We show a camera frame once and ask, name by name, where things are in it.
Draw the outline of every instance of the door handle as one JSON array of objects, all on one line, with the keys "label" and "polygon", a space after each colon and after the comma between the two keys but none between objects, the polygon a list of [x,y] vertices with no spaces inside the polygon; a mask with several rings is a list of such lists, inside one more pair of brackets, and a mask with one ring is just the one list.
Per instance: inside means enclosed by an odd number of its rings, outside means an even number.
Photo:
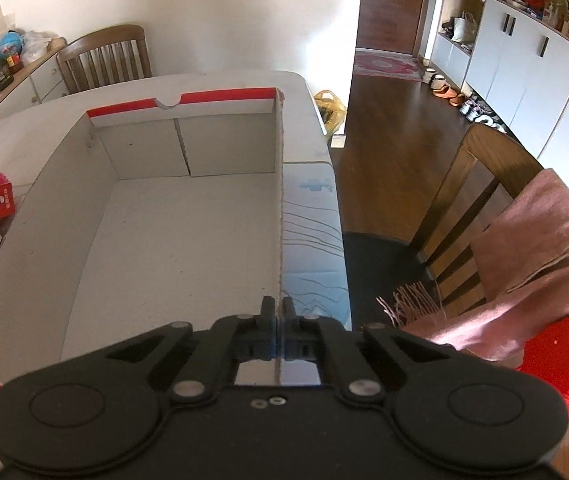
[{"label": "door handle", "polygon": [[545,44],[543,45],[543,51],[540,53],[540,57],[545,57],[547,52],[547,47],[549,46],[549,38],[545,38]]}]

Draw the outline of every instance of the sticker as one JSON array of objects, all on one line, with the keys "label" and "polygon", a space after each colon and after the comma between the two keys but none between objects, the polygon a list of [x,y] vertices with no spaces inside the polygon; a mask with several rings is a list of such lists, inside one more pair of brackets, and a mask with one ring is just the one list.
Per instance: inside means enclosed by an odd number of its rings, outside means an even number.
[{"label": "sticker", "polygon": [[328,180],[321,182],[317,178],[309,179],[307,182],[303,182],[302,184],[300,184],[299,187],[314,192],[322,191],[324,188],[327,188],[329,192],[333,193],[333,186]]}]

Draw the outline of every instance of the red rug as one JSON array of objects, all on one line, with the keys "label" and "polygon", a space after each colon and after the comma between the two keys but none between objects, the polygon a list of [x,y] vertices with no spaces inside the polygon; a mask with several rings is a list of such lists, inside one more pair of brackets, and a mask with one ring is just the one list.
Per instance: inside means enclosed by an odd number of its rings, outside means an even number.
[{"label": "red rug", "polygon": [[356,49],[354,74],[378,75],[407,81],[420,81],[422,79],[417,59],[407,54],[382,50]]}]

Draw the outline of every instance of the bottle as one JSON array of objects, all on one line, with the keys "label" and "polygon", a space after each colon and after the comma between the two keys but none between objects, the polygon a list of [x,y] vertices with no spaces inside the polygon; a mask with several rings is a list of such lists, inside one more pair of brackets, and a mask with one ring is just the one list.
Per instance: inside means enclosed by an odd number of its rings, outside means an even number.
[{"label": "bottle", "polygon": [[0,53],[7,60],[7,65],[12,74],[24,68],[18,48],[14,44],[6,44],[0,48]]}]

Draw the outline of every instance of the bag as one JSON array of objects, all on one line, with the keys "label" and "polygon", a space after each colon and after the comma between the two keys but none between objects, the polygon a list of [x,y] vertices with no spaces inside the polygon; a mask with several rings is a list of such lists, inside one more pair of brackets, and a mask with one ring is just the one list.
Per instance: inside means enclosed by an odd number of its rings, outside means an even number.
[{"label": "bag", "polygon": [[46,54],[47,45],[49,45],[51,38],[41,32],[30,30],[26,34],[20,36],[20,40],[22,40],[23,45],[20,59],[26,66]]},{"label": "bag", "polygon": [[471,12],[463,12],[461,18],[453,20],[453,38],[457,43],[472,43],[476,38],[478,25]]},{"label": "bag", "polygon": [[342,123],[347,118],[347,108],[342,101],[331,90],[321,90],[313,96],[319,112],[321,113],[322,122],[327,130],[327,142],[331,136],[338,131]]}]

